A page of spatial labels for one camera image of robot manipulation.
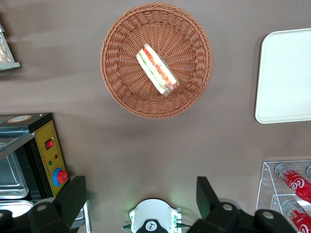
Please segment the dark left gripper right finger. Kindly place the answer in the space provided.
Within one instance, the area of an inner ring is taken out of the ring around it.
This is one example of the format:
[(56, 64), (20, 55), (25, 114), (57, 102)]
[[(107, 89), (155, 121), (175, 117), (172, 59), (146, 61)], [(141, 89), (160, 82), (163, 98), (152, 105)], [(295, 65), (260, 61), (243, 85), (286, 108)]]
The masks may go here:
[(273, 210), (249, 215), (234, 204), (221, 202), (207, 177), (197, 177), (196, 203), (201, 215), (189, 233), (295, 233), (286, 218)]

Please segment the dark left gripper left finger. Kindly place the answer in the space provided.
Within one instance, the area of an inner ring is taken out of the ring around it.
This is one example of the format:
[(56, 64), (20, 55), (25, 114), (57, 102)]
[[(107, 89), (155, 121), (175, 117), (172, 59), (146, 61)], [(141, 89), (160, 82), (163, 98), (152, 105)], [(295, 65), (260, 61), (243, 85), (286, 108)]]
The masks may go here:
[(2, 233), (70, 233), (71, 226), (87, 201), (86, 178), (76, 176), (53, 199), (38, 201), (28, 212), (13, 217), (0, 212)]

